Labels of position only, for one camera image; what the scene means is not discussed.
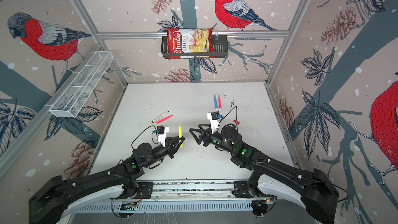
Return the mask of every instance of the black metal basket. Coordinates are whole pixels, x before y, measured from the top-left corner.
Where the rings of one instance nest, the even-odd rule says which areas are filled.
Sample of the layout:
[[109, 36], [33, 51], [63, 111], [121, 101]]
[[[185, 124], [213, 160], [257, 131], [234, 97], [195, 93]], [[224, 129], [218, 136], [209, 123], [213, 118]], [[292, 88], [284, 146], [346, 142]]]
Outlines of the black metal basket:
[[171, 56], [193, 56], [197, 58], [198, 56], [209, 56], [209, 58], [226, 58], [228, 56], [228, 42], [227, 36], [212, 36], [210, 42], [213, 45], [214, 52], [198, 52], [198, 53], [169, 53], [167, 45], [167, 37], [162, 37], [162, 47], [161, 52], [163, 58], [168, 59]]

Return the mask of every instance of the chip bag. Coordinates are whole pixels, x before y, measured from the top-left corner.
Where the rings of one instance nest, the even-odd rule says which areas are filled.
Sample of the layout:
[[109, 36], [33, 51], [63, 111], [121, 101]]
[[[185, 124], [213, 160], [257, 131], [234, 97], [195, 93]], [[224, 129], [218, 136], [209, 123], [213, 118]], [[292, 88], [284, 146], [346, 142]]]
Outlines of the chip bag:
[[[214, 52], [210, 38], [213, 28], [177, 29], [167, 28], [167, 45], [169, 53]], [[168, 59], [193, 58], [193, 56], [170, 56]]]

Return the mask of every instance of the wallpaper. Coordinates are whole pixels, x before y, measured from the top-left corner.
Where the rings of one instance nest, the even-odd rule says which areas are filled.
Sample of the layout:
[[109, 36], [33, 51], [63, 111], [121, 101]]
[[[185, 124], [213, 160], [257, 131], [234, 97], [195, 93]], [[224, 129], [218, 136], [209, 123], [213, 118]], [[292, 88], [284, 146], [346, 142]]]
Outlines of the wallpaper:
[[[0, 11], [1, 159], [95, 42], [69, 0], [0, 0]], [[49, 117], [1, 178], [1, 223], [27, 223], [50, 178], [86, 172], [122, 90], [108, 69], [76, 118]]]
[[287, 30], [299, 1], [82, 0], [100, 32], [159, 31], [174, 13], [183, 28]]
[[227, 58], [164, 59], [161, 39], [106, 40], [128, 82], [265, 80], [283, 38], [229, 38]]
[[271, 85], [304, 168], [349, 193], [336, 223], [398, 218], [397, 8], [312, 0]]

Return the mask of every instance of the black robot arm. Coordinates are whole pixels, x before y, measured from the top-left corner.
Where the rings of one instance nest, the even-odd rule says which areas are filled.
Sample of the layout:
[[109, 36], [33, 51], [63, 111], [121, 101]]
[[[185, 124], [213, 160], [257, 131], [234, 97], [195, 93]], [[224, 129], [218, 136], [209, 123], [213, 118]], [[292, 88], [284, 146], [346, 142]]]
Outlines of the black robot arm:
[[[204, 146], [213, 144], [216, 149], [231, 153], [231, 161], [234, 164], [253, 171], [247, 181], [247, 192], [234, 190], [236, 197], [252, 198], [280, 193], [279, 196], [306, 208], [307, 212], [321, 223], [333, 224], [339, 193], [325, 173], [318, 169], [314, 169], [313, 172], [298, 169], [265, 155], [243, 142], [234, 124], [228, 124], [221, 132], [213, 134], [209, 124], [200, 124], [198, 127], [189, 131], [199, 145], [202, 142]], [[277, 187], [276, 183], [266, 182], [267, 176], [287, 187], [281, 188]]]
[[[51, 178], [29, 199], [29, 224], [56, 224], [73, 210], [96, 201], [135, 196], [139, 190], [135, 180], [144, 174], [143, 167], [150, 168], [166, 155], [173, 158], [184, 140], [169, 137], [165, 147], [160, 144], [153, 149], [149, 143], [142, 143], [131, 157], [110, 169], [75, 179], [62, 180], [60, 175]], [[113, 186], [118, 187], [109, 193], [106, 189]]]

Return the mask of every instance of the red bird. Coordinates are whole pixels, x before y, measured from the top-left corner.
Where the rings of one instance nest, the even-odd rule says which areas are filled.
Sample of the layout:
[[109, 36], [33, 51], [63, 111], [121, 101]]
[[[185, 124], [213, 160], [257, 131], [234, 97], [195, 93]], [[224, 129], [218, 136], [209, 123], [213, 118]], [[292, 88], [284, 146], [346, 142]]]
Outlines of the red bird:
[[78, 53], [79, 43], [86, 37], [91, 37], [81, 31], [65, 28], [58, 24], [48, 24], [32, 18], [30, 15], [18, 12], [7, 22], [12, 37], [20, 37], [39, 56], [53, 61], [65, 61], [68, 69], [68, 59]]
[[243, 0], [215, 0], [217, 18], [226, 25], [226, 29], [240, 28], [249, 25], [260, 25], [269, 30], [276, 30], [264, 23], [251, 9], [250, 4]]
[[385, 175], [398, 170], [398, 81], [375, 99], [370, 117], [372, 135], [358, 132], [356, 124], [349, 122], [357, 132], [357, 138], [353, 141], [358, 140], [358, 135], [373, 140], [390, 160], [391, 166], [385, 172], [380, 172], [373, 164], [369, 164], [381, 176], [381, 181], [378, 183], [385, 184]]

